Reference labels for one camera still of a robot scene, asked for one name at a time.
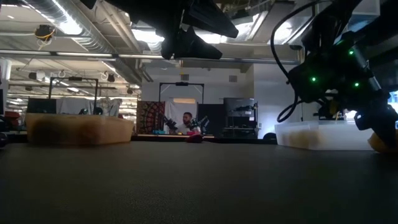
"plastic bin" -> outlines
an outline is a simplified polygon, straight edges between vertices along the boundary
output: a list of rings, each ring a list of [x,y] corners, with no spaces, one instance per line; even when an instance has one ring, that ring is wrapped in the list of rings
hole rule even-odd
[[[350,121],[306,121],[275,125],[278,145],[311,150],[372,150],[372,129]]]
[[[34,144],[100,145],[129,142],[133,122],[101,115],[33,114],[25,117]]]

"black cable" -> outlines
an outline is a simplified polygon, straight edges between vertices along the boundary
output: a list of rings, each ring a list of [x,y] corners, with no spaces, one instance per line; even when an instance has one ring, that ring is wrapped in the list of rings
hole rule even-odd
[[[307,9],[307,8],[309,8],[309,7],[316,6],[317,4],[319,4],[319,3],[321,3],[321,2],[330,2],[330,1],[321,1],[321,0],[317,0],[317,1],[310,2],[310,3],[308,3],[308,4],[305,4],[304,6],[302,6],[302,7],[298,8],[298,9],[296,9],[295,11],[293,11],[293,12],[291,12],[290,14],[288,14],[287,16],[285,16],[281,21],[278,22],[278,24],[274,27],[274,30],[272,31],[272,34],[271,34],[271,51],[272,51],[272,54],[274,55],[276,64],[278,64],[279,68],[282,70],[282,72],[285,74],[286,77],[288,77],[289,73],[288,73],[288,71],[284,68],[284,66],[282,65],[282,62],[280,62],[279,57],[278,57],[278,55],[276,54],[276,50],[275,50],[275,35],[276,35],[276,32],[277,32],[277,30],[279,29],[279,27],[280,27],[284,22],[286,22],[288,19],[290,19],[291,17],[297,15],[298,13],[304,11],[305,9]],[[286,121],[286,120],[293,114],[293,112],[294,112],[294,110],[296,109],[298,103],[299,103],[299,96],[298,96],[297,93],[294,91],[294,102],[293,102],[293,104],[290,105],[290,106],[288,106],[286,109],[284,109],[284,110],[278,115],[277,122],[278,122],[278,123],[282,123],[282,122]],[[287,115],[284,116],[283,118],[281,118],[282,115],[283,115],[284,113],[286,113],[286,111],[289,110],[289,109],[290,109],[290,111],[287,113]]]

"man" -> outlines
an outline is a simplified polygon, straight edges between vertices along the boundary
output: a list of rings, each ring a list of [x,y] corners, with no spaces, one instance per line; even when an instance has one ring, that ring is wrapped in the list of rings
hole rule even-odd
[[[190,128],[192,120],[192,114],[189,112],[185,112],[184,116],[182,117],[183,124],[179,125],[176,130],[176,133],[187,134],[188,132],[194,131],[195,134],[200,134],[200,127],[195,127],[193,129]]]

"white backdrop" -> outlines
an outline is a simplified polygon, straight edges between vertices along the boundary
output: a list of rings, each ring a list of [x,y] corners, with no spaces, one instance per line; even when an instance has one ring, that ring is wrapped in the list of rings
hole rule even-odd
[[[165,113],[168,119],[172,119],[177,123],[176,126],[182,124],[182,117],[185,112],[190,112],[192,114],[192,118],[197,117],[197,108],[198,105],[190,104],[190,103],[174,103],[173,101],[166,101],[165,104]],[[164,130],[166,132],[169,131],[169,127],[165,125]]]

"dark table surface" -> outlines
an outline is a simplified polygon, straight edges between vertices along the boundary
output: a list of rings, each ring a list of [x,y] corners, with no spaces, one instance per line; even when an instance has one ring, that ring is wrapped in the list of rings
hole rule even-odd
[[[0,223],[397,223],[398,159],[248,144],[9,145]]]

